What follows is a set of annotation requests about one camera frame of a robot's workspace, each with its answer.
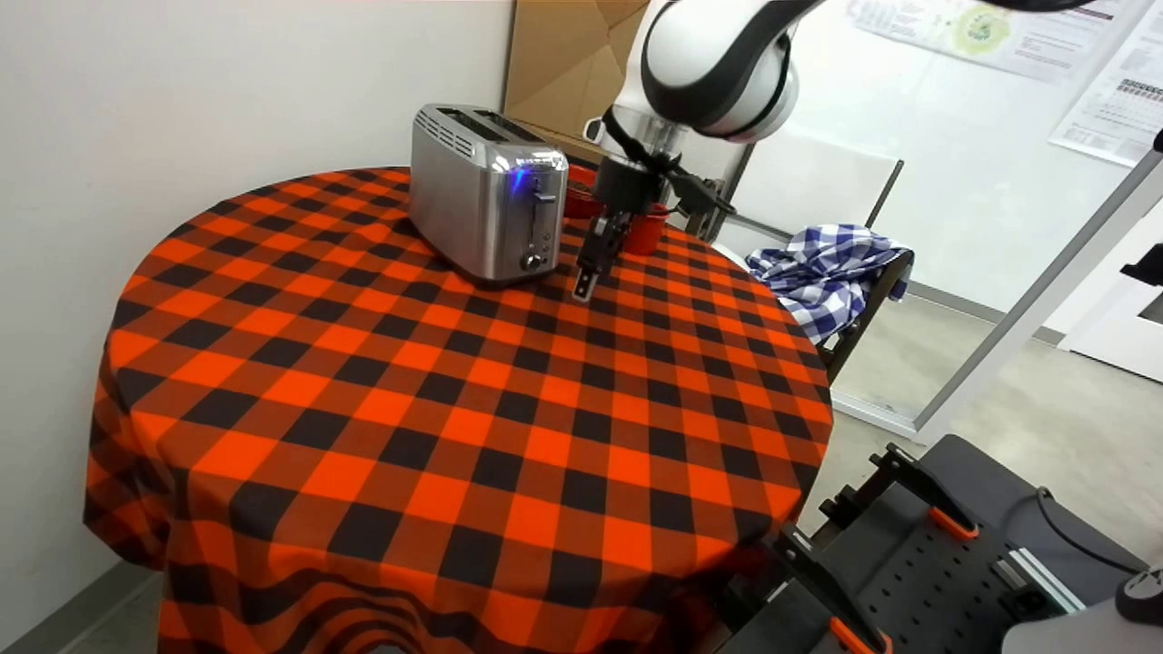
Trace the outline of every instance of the cable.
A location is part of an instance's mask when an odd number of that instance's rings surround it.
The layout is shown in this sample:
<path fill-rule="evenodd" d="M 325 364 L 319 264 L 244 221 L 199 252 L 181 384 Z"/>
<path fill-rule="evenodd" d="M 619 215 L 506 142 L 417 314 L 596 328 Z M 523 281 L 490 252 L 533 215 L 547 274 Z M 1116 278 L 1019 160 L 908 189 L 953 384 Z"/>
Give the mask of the cable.
<path fill-rule="evenodd" d="M 1067 529 L 1051 521 L 1051 509 L 1047 509 L 1047 499 L 1054 502 L 1051 487 L 1031 492 L 1031 499 L 1036 499 L 1047 526 L 1051 526 L 1062 542 L 1070 542 L 1070 544 L 1079 550 L 1085 555 L 1090 555 L 1090 559 L 1099 559 L 1099 563 L 1108 563 L 1108 567 L 1116 567 L 1116 572 L 1122 572 L 1122 574 L 1140 574 L 1140 567 L 1126 567 L 1126 563 L 1120 563 L 1120 559 L 1108 559 L 1108 555 L 1079 544 L 1074 533 L 1067 533 Z"/>

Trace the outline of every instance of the wall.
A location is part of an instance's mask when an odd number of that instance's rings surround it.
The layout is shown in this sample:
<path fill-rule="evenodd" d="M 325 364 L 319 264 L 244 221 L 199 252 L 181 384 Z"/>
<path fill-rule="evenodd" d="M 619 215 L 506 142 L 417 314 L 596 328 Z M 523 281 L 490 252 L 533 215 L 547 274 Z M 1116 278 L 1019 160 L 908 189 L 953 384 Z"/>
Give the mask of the wall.
<path fill-rule="evenodd" d="M 0 0 L 0 652 L 99 577 L 88 400 L 134 262 L 262 182 L 498 106 L 509 0 Z"/>
<path fill-rule="evenodd" d="M 919 252 L 916 281 L 1006 314 L 1126 166 L 1051 136 L 1146 0 L 1070 80 L 1029 80 L 861 32 L 846 0 L 799 21 L 791 132 L 904 158 L 880 230 Z"/>

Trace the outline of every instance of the plaid cloth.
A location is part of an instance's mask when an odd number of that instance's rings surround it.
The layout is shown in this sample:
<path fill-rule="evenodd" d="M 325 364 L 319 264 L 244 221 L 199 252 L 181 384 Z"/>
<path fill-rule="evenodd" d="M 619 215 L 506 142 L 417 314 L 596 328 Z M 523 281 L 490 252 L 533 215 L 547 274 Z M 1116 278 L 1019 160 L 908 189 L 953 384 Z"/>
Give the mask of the plaid cloth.
<path fill-rule="evenodd" d="M 764 298 L 681 230 L 577 304 L 572 268 L 457 278 L 407 171 L 254 189 L 128 281 L 83 521 L 165 572 L 166 654 L 644 652 L 827 458 L 821 361 Z"/>
<path fill-rule="evenodd" d="M 775 290 L 811 341 L 827 341 L 865 314 L 875 274 L 897 253 L 901 246 L 873 230 L 813 227 L 798 232 L 785 252 L 753 252 L 747 264 Z"/>

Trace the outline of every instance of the cardboard box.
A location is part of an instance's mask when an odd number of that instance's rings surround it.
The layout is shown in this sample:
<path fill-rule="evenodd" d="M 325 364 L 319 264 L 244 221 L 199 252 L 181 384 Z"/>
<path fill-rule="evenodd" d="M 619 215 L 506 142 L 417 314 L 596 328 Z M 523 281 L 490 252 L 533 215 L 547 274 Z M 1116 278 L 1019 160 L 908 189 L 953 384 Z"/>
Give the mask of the cardboard box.
<path fill-rule="evenodd" d="M 503 114 L 575 160 L 583 123 L 616 103 L 646 0 L 512 0 Z"/>

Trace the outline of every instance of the buffalo check tablecloth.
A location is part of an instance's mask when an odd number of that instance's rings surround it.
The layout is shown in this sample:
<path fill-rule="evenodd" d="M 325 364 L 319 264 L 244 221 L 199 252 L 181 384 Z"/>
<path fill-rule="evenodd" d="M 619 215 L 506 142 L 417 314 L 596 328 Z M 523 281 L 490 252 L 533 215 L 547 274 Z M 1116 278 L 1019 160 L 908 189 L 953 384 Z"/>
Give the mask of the buffalo check tablecloth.
<path fill-rule="evenodd" d="M 254 189 L 128 281 L 88 526 L 165 572 L 160 652 L 641 652 L 791 521 L 831 410 L 770 290 L 666 232 L 593 304 L 456 274 L 407 171 Z"/>

